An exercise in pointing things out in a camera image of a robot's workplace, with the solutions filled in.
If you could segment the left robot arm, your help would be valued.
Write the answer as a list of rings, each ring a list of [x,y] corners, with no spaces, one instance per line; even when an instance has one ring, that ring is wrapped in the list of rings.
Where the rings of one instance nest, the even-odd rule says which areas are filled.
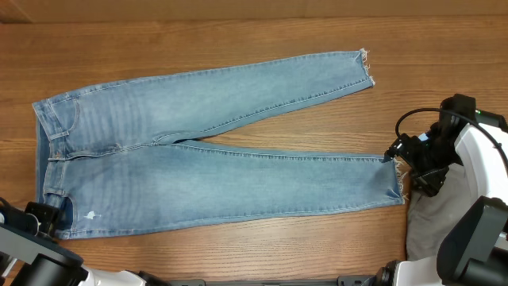
[[[23,263],[12,284],[20,286],[169,286],[147,272],[87,268],[76,253],[53,238],[60,210],[30,202],[24,210],[1,200],[1,282]]]

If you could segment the blue denim jeans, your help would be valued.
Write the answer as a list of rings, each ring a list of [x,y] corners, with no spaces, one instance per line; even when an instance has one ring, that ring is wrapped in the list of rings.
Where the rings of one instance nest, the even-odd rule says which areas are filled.
[[[398,165],[377,155],[208,142],[372,87],[366,55],[121,80],[35,102],[37,199],[62,211],[61,239],[400,205]]]

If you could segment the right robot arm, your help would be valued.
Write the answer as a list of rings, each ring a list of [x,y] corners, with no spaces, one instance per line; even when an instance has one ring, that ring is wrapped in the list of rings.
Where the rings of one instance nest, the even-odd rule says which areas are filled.
[[[507,284],[507,122],[455,94],[420,136],[397,133],[384,153],[410,167],[406,261],[366,285]]]

